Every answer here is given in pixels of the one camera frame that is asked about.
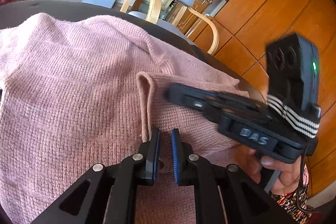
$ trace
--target metal screw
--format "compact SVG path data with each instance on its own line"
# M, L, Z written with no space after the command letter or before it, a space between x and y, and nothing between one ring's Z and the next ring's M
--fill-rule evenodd
M192 161L196 161L196 160L199 159L199 156L196 155L196 154L190 154L190 155L189 155L189 159L192 160Z
M102 164L95 164L92 169L94 170L94 172L99 172L101 170L103 170L103 165Z
M133 160L142 160L143 159L143 155L140 153L136 153L133 155Z
M238 166L235 165L235 164L230 164L229 167L228 167L228 170L230 172L237 172L238 171Z

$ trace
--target hand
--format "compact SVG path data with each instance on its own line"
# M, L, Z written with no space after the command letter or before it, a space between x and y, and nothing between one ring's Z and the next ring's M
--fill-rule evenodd
M248 154L255 156L256 151L249 149ZM263 156L260 159L260 163L263 167L272 170L280 170L280 176L276 180L271 192L276 195L292 193L298 187L300 178L300 163L301 156L293 164L286 164L279 160L275 160L269 156ZM254 160L251 161L251 165L255 166ZM248 174L255 182L260 182L260 169L257 171L256 168L250 169Z

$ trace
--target finger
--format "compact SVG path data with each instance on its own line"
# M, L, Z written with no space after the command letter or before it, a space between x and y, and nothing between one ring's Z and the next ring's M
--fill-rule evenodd
M250 148L249 151L247 152L249 155L254 155L256 153L255 149Z
M274 187L272 188L271 192L275 195L284 195L287 193L292 193L296 190L296 188L299 185L299 182L295 182L290 186L287 187L282 187L281 188L281 182L279 182L280 184L274 185Z
M300 160L301 157L299 157L294 164L286 164L269 156L263 156L260 160L260 163L267 169L293 172L298 167L298 169L300 169L300 166L297 165L297 163L300 163Z
M252 178L255 183L259 183L260 180L261 180L260 172L258 172L256 174L249 175L249 177Z
M251 175L260 173L262 166L260 162L257 160L257 158L255 157L255 155L248 155L247 160L248 160L247 174L251 176Z
M284 186L292 185L294 182L299 181L300 170L293 170L293 172L281 172L279 179Z

